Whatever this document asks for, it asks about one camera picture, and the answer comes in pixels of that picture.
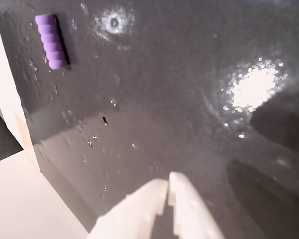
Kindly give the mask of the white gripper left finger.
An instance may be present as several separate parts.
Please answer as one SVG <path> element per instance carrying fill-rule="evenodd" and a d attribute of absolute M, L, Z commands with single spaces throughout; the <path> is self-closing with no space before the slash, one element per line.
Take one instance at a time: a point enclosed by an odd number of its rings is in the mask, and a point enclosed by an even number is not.
<path fill-rule="evenodd" d="M 149 239 L 165 207 L 168 181 L 153 179 L 98 217 L 89 239 Z"/>

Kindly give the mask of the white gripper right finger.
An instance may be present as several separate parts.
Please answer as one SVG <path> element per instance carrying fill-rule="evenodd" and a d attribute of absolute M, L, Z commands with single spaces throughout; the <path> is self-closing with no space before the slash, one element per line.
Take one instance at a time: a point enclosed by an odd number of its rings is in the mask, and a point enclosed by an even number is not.
<path fill-rule="evenodd" d="M 173 207 L 173 234 L 178 238 L 225 238 L 198 191 L 180 172 L 169 174 L 168 205 Z"/>

